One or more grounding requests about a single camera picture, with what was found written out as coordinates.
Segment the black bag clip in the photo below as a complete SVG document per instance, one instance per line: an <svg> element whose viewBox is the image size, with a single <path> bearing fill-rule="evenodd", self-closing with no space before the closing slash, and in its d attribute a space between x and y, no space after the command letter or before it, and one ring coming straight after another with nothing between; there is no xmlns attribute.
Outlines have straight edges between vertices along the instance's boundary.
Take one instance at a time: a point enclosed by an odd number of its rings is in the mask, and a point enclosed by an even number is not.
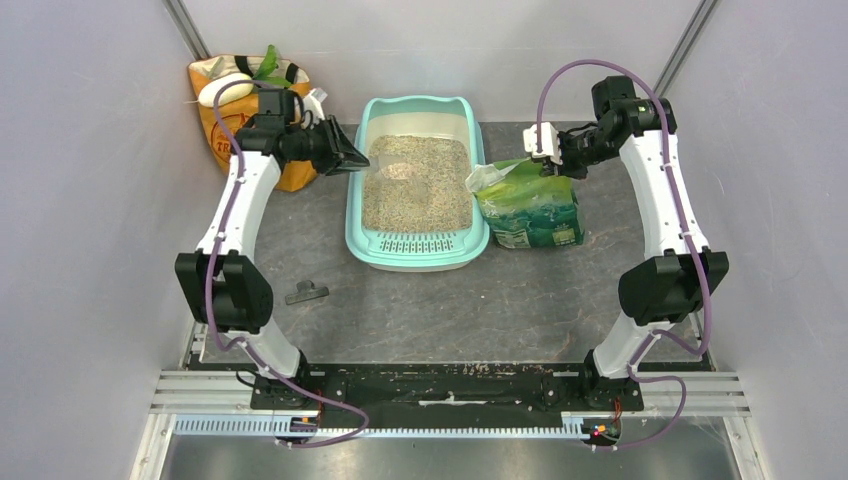
<svg viewBox="0 0 848 480"><path fill-rule="evenodd" d="M311 280L300 281L296 284L296 291L285 296L286 305L303 303L329 295L327 286L316 286Z"/></svg>

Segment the teal plastic litter box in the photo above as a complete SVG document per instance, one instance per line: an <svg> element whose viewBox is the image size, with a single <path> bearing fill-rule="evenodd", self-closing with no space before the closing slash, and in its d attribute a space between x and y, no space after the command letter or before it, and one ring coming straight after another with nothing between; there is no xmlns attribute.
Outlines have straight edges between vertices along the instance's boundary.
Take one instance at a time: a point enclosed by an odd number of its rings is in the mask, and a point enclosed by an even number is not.
<svg viewBox="0 0 848 480"><path fill-rule="evenodd" d="M362 113L354 145L366 153L383 135L446 138L463 144L471 167L485 164L483 138L469 102L459 96L410 95L374 98ZM471 199L471 225L436 233L371 230L363 223L365 173L349 176L345 241L354 257L369 266L395 272L437 272L461 268L483 253L490 228Z"/></svg>

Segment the green litter bag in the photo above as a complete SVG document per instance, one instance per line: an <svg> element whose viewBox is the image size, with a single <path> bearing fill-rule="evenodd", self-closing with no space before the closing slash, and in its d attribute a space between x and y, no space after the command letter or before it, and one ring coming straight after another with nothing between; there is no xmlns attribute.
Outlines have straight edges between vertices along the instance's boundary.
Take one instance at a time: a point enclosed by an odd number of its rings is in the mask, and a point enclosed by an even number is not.
<svg viewBox="0 0 848 480"><path fill-rule="evenodd" d="M580 245L584 228L572 180L513 159L475 166L465 180L496 242L508 249Z"/></svg>

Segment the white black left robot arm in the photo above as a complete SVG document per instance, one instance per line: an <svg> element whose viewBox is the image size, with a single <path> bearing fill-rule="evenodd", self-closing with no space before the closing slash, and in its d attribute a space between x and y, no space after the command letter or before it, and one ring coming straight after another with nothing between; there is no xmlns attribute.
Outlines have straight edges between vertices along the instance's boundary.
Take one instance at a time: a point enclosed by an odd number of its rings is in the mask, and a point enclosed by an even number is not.
<svg viewBox="0 0 848 480"><path fill-rule="evenodd" d="M259 227L286 166L306 162L331 176L370 162L325 114L321 90L301 96L262 84L257 94L256 114L238 130L221 128L230 144L221 200L195 250L177 256L175 273L194 320L218 348L243 350L258 375L277 381L276 396L296 409L311 401L314 383L301 374L304 354L272 320L273 289L254 263Z"/></svg>

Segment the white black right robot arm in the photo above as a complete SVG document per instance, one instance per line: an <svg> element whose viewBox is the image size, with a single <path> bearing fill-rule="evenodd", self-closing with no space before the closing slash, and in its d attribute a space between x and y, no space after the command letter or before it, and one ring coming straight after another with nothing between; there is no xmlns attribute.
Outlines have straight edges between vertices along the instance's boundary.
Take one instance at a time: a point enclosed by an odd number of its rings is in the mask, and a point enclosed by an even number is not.
<svg viewBox="0 0 848 480"><path fill-rule="evenodd" d="M596 83L592 100L594 127L559 132L558 154L547 169L583 179L589 167L620 159L634 188L645 246L644 261L619 279L619 318L579 374L579 400L601 409L634 394L641 360L674 325L706 312L705 297L728 273L729 259L710 247L694 217L679 172L670 103L638 97L626 76Z"/></svg>

